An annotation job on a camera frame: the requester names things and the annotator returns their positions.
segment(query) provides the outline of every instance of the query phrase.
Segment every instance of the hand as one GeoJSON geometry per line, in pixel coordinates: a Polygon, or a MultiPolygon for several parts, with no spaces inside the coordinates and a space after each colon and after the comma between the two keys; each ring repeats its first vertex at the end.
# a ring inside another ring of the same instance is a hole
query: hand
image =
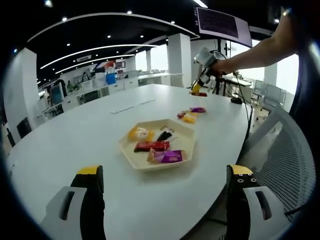
{"type": "Polygon", "coordinates": [[[212,65],[211,68],[218,77],[222,77],[222,75],[230,74],[235,71],[230,59],[218,60],[215,64],[212,65]]]}

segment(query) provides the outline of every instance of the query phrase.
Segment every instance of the blue container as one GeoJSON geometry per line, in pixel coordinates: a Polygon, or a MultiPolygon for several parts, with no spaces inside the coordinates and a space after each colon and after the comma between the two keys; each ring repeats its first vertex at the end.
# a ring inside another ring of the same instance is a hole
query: blue container
{"type": "Polygon", "coordinates": [[[116,74],[115,73],[109,73],[105,75],[105,81],[106,84],[111,85],[116,83],[116,74]]]}

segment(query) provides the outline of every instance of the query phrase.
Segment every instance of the yellow snack package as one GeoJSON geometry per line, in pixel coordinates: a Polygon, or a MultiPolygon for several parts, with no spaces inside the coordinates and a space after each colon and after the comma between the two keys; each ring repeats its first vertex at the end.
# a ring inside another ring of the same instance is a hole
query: yellow snack package
{"type": "Polygon", "coordinates": [[[194,124],[197,120],[197,113],[195,112],[188,112],[186,115],[183,116],[182,121],[190,124],[194,124]]]}
{"type": "Polygon", "coordinates": [[[128,134],[128,138],[131,141],[138,142],[151,142],[155,133],[152,130],[148,130],[143,127],[135,126],[132,128],[128,134]]]}

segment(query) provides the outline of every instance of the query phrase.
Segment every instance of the human arm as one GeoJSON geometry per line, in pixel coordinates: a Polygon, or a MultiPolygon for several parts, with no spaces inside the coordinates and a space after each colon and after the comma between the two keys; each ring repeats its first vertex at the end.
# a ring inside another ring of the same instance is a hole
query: human arm
{"type": "Polygon", "coordinates": [[[267,67],[294,54],[296,50],[297,40],[291,20],[283,15],[272,37],[262,40],[248,51],[218,61],[213,69],[229,74],[239,69],[267,67]]]}

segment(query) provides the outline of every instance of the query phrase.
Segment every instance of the hexagonal tray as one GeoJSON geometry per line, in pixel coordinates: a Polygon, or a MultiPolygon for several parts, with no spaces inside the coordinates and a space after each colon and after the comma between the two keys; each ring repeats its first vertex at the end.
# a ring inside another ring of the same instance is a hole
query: hexagonal tray
{"type": "Polygon", "coordinates": [[[170,142],[170,149],[185,150],[186,159],[174,163],[150,163],[147,161],[148,152],[134,152],[134,149],[138,142],[130,141],[128,139],[128,132],[119,141],[119,143],[124,156],[128,159],[129,163],[134,169],[140,171],[168,169],[185,164],[192,159],[196,141],[196,134],[193,129],[170,119],[139,122],[136,124],[136,126],[153,130],[155,134],[160,133],[160,128],[163,126],[167,126],[168,128],[173,129],[175,136],[177,136],[177,139],[174,139],[172,142],[170,142]]]}

